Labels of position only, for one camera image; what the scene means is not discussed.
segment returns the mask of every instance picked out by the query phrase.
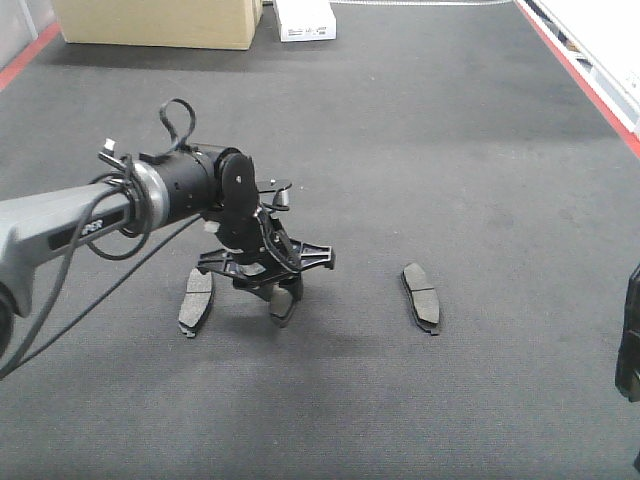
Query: white wall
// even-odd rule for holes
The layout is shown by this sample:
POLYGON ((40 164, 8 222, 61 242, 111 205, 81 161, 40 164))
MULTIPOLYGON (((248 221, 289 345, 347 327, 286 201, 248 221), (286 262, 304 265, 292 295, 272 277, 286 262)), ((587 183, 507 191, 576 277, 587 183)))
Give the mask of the white wall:
POLYGON ((593 74, 606 77, 638 115, 640 0, 534 1, 596 67, 593 74))
POLYGON ((54 19, 49 0, 0 0, 0 68, 54 19))

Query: floor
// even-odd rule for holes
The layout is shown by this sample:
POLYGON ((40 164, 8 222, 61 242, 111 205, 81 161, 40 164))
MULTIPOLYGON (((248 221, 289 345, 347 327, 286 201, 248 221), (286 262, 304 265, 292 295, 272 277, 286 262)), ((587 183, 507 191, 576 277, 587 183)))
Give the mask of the floor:
MULTIPOLYGON (((286 329, 221 279, 188 340, 184 283, 218 245, 190 227, 2 382, 0 478, 637 478, 613 377, 638 159, 515 5, 333 9, 337 40, 281 44, 268 7, 247 52, 58 37, 0 94, 0 199, 86 183, 107 136, 160 151, 179 96, 194 139, 292 179, 288 232, 338 254, 286 329)), ((79 251, 43 338, 128 265, 79 251)))

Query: cardboard box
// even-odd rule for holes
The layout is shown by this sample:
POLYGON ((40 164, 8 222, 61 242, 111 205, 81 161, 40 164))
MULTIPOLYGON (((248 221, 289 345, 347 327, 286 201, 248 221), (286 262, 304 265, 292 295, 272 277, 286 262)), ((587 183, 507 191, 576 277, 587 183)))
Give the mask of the cardboard box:
POLYGON ((273 0, 280 41, 336 38, 336 17, 329 0, 273 0))
POLYGON ((53 0, 70 43, 246 50, 262 0, 53 0))

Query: red stripe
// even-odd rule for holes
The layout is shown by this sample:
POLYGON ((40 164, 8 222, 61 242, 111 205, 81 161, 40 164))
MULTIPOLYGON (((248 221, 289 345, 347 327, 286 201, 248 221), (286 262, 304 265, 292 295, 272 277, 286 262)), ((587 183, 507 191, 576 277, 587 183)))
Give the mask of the red stripe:
POLYGON ((60 32, 60 26, 53 22, 20 55, 0 71, 0 92, 16 78, 33 58, 46 47, 60 32))
POLYGON ((553 52, 558 61, 564 66, 564 68, 571 74, 575 82, 582 88, 584 93, 589 97, 589 100, 600 110, 602 116, 609 122, 611 127, 620 135, 620 138, 627 144, 633 153, 640 158, 640 138, 635 134, 627 130, 618 117, 611 111, 607 104, 600 98, 600 96, 591 88, 587 81, 580 75, 580 72, 573 66, 573 64, 565 57, 560 49, 547 37, 547 34, 540 28, 535 22, 527 10, 525 10, 520 3, 516 2, 516 5, 520 8, 525 17, 529 20, 533 28, 536 29, 540 38, 547 44, 549 50, 553 52))

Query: white box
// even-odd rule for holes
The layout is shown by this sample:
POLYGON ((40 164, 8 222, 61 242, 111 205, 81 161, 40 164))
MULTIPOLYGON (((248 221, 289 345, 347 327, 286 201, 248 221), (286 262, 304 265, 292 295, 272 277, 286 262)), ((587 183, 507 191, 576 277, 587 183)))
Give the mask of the white box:
POLYGON ((329 0, 273 0, 282 42, 333 40, 336 17, 329 0))

